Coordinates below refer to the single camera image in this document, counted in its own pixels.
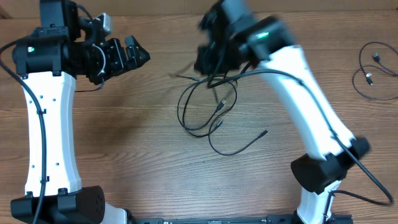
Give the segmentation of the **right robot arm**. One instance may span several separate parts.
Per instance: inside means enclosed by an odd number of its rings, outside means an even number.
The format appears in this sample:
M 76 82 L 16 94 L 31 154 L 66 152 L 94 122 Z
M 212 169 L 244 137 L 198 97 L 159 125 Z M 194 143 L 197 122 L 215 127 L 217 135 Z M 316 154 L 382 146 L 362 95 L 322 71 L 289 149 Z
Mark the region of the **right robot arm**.
M 306 148 L 291 163 L 302 188 L 294 223 L 351 223 L 331 212 L 335 191 L 348 170 L 369 150 L 339 119 L 323 94 L 284 22 L 275 16 L 258 20 L 244 1 L 216 2 L 199 25 L 209 42 L 198 48 L 195 69 L 210 78 L 249 62 L 253 74 L 278 94 Z

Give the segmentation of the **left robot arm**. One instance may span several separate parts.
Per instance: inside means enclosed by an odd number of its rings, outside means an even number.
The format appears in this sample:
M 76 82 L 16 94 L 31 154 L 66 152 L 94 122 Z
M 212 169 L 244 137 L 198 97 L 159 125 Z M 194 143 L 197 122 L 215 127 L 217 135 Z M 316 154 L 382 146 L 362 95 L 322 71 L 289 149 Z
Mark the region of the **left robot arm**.
M 11 43 L 13 77 L 27 103 L 29 171 L 24 196 L 11 213 L 24 223 L 134 223 L 132 213 L 108 204 L 100 186 L 84 187 L 73 138 L 76 80 L 97 89 L 112 77 L 142 67 L 149 53 L 133 36 L 111 38 L 107 14 L 80 16 L 73 1 L 41 1 L 40 27 Z

